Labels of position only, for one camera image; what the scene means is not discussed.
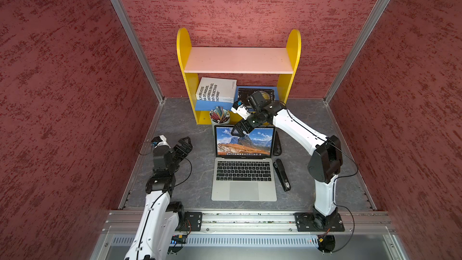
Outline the silver laptop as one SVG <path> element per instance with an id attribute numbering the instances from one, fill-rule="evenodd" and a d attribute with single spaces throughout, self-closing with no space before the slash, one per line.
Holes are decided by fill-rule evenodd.
<path id="1" fill-rule="evenodd" d="M 213 201 L 275 202 L 274 126 L 255 128 L 244 137 L 232 135 L 233 125 L 216 125 Z"/>

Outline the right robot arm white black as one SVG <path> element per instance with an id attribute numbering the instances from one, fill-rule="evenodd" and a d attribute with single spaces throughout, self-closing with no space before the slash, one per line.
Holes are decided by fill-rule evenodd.
<path id="1" fill-rule="evenodd" d="M 308 172 L 315 180 L 314 226 L 325 231 L 337 215 L 336 180 L 343 165 L 340 140 L 327 137 L 295 117 L 284 102 L 267 99 L 261 91 L 248 97 L 252 111 L 245 103 L 234 102 L 232 112 L 242 119 L 232 129 L 233 136 L 244 137 L 263 124 L 272 124 L 295 139 L 310 155 Z"/>

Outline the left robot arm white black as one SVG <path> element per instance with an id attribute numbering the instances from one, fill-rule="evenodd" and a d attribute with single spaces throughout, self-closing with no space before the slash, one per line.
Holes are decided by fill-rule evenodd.
<path id="1" fill-rule="evenodd" d="M 161 135 L 154 138 L 153 144 L 153 175 L 145 187 L 143 215 L 126 260 L 165 259 L 174 232 L 184 221 L 182 203 L 172 202 L 171 197 L 176 185 L 175 173 L 193 149 L 191 139 L 184 137 L 171 147 Z"/>

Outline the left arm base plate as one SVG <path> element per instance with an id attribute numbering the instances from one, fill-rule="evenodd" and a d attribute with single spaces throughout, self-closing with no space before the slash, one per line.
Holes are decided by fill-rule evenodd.
<path id="1" fill-rule="evenodd" d="M 180 232 L 198 232 L 202 228 L 203 213 L 185 212 L 180 215 L 177 231 Z"/>

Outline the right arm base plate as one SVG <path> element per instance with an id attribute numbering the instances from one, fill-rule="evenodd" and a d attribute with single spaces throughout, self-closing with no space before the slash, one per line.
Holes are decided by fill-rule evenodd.
<path id="1" fill-rule="evenodd" d="M 294 213 L 298 232 L 344 232 L 345 227 L 337 210 L 329 216 L 318 212 Z"/>

